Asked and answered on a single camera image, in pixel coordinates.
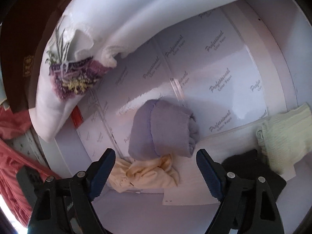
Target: red fabric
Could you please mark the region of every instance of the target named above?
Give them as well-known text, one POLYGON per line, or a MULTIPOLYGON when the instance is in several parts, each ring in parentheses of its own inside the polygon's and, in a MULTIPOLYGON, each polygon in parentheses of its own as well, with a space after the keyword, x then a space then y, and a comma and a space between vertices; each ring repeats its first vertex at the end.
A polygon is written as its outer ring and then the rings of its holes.
POLYGON ((12 113, 0 107, 0 137, 3 140, 12 139, 24 134, 32 125, 28 110, 12 113))
MULTIPOLYGON (((3 107, 0 107, 0 137, 2 139, 20 136, 31 125, 28 110, 13 114, 10 109, 5 111, 3 107)), ((43 181, 50 175, 60 178, 49 168, 13 150, 0 139, 0 194, 16 219, 27 227, 32 208, 16 179, 16 173, 24 165, 36 169, 43 181)))
POLYGON ((32 208, 16 179, 16 173, 23 165, 36 169, 43 181, 50 175, 60 177, 49 168, 11 149, 0 139, 0 194, 16 219, 27 227, 32 208))

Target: red object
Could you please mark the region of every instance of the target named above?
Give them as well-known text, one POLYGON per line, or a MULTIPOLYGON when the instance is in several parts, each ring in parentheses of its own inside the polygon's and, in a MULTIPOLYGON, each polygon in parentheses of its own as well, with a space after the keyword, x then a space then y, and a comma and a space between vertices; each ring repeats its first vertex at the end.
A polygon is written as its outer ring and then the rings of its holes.
POLYGON ((12 139, 24 134, 32 125, 28 110, 12 113, 0 107, 0 137, 3 140, 12 139))
MULTIPOLYGON (((13 114, 11 110, 5 111, 0 107, 0 137, 3 139, 24 134, 31 125, 28 110, 13 114)), ((36 169, 43 181, 50 175, 60 178, 49 168, 13 150, 0 139, 0 194, 16 219, 27 227, 32 208, 16 179, 16 173, 24 165, 36 169)))
POLYGON ((83 123, 83 118, 79 107, 76 105, 74 110, 71 112, 71 120, 74 123, 75 128, 79 128, 79 126, 83 123))

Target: black cloth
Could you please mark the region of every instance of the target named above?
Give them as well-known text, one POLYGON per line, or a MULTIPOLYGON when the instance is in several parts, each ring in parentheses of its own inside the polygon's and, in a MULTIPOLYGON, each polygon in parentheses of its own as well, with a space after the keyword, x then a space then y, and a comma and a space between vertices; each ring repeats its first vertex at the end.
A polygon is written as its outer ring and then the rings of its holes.
POLYGON ((270 186, 275 201, 286 186, 286 181, 280 175, 261 162, 255 149, 225 159, 222 166, 227 172, 233 172, 240 178, 255 180, 260 176, 264 177, 270 186))

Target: light green cloth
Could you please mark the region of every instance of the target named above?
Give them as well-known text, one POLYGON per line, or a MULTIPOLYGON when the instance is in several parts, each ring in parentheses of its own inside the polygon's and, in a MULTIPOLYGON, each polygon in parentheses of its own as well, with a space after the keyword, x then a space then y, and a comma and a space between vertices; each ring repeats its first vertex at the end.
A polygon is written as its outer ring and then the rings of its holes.
POLYGON ((305 103, 286 114, 264 121, 256 131, 262 154, 274 172, 284 170, 312 151, 312 115, 305 103))

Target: yellow cloth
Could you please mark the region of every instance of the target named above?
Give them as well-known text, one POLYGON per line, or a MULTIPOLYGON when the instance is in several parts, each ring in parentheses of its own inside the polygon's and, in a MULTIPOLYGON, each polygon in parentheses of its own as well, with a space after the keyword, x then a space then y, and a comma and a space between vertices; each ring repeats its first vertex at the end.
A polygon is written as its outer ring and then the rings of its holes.
POLYGON ((110 185, 117 192, 131 188, 171 188, 179 183, 179 174, 172 168, 172 157, 135 161, 132 164, 116 158, 115 165, 108 177, 110 185))

